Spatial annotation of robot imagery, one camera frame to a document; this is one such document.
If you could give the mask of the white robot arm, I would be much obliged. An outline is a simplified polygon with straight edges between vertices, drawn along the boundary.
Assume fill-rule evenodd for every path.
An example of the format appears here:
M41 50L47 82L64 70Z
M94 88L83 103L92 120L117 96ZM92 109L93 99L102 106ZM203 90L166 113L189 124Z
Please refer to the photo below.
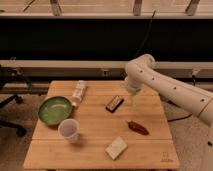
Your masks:
M210 127L207 144L213 147L213 93L165 76L154 70L155 59L144 54L125 65L124 87L137 94L146 84Z

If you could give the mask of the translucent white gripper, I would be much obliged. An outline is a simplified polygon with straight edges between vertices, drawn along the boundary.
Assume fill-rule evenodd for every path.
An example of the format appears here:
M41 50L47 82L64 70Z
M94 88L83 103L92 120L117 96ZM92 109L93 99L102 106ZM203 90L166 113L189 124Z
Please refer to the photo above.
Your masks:
M135 96L141 91L140 87L132 87L128 83L124 83L125 90L129 93L129 98L132 104L134 104Z

